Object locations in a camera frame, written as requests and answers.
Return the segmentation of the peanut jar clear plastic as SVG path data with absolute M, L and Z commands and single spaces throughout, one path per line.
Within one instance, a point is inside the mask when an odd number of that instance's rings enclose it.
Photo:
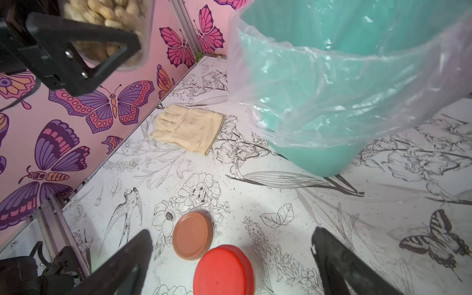
M 78 22 L 114 28 L 138 36 L 141 50 L 129 58 L 123 68 L 136 68 L 144 63 L 152 30 L 153 1 L 65 1 L 64 17 Z M 124 45 L 111 41 L 75 41 L 76 50 L 97 64 L 116 54 Z

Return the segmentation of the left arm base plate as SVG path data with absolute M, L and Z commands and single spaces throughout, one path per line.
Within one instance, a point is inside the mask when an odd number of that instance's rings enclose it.
M 72 247 L 51 261 L 37 242 L 28 256 L 1 260 L 2 295 L 65 295 L 86 278 Z

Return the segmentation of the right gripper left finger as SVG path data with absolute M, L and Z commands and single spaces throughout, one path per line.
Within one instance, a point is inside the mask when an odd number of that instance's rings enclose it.
M 148 230 L 140 231 L 107 262 L 70 291 L 71 295 L 140 295 L 152 254 Z

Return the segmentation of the brown jar lid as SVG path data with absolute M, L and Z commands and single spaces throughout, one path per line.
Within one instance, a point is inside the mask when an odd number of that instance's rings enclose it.
M 177 222 L 172 237 L 175 253 L 185 260 L 198 260 L 210 249 L 213 225 L 199 212 L 190 212 Z

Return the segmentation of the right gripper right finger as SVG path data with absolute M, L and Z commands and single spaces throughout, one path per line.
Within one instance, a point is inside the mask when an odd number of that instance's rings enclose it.
M 332 233 L 317 227 L 312 255 L 326 295 L 399 295 L 401 292 L 373 271 Z

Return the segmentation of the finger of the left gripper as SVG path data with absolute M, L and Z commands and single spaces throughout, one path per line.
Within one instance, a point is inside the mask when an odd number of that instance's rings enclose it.
M 86 64 L 74 47 L 78 41 L 118 43 L 122 48 L 97 66 Z M 18 18 L 1 14 L 1 73 L 30 70 L 51 90 L 77 97 L 96 90 L 125 61 L 141 50 L 134 33 L 31 12 Z

